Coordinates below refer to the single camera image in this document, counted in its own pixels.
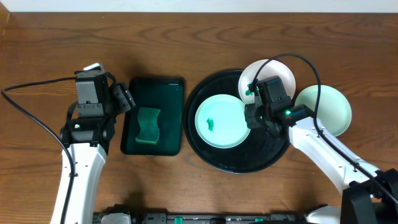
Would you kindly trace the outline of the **green sponge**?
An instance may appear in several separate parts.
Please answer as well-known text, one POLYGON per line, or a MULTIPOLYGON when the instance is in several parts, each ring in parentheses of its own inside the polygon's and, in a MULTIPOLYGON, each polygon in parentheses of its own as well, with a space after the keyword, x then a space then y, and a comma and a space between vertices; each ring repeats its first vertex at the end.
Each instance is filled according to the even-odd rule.
POLYGON ((141 107, 137 114, 137 121, 140 126, 139 134, 136 136, 136 142, 142 144, 156 145, 160 131, 158 127, 158 117, 160 109, 141 107))

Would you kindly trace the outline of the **mint plate with green stain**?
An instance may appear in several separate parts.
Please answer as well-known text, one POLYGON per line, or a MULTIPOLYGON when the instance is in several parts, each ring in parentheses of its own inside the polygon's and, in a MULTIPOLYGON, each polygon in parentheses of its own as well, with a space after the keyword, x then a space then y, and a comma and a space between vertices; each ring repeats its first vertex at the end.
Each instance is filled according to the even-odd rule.
MULTIPOLYGON (((318 86, 312 85, 302 90, 295 100, 295 106, 304 104, 315 110, 318 86)), ((337 89, 322 85, 317 118, 334 136, 343 134, 352 120, 351 105, 347 98, 337 89)))

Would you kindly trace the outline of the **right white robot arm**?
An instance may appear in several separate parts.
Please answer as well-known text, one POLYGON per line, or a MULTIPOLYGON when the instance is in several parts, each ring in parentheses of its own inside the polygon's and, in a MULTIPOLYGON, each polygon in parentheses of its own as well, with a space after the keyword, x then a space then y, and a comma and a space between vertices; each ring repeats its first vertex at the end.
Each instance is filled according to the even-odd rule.
POLYGON ((243 98, 248 128, 266 128, 308 156, 342 196, 340 208, 322 206, 305 223, 397 223, 397 170, 381 171, 358 157, 323 127, 306 105, 286 94, 243 98))

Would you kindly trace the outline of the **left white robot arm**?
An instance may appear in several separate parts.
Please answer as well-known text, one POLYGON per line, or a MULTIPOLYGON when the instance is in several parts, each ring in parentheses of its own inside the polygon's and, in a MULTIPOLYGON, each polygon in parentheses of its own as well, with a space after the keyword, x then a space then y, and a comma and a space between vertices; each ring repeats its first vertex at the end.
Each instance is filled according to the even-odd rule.
POLYGON ((60 133, 62 174, 52 223, 91 223, 116 117, 133 106, 124 83, 78 89, 60 133))

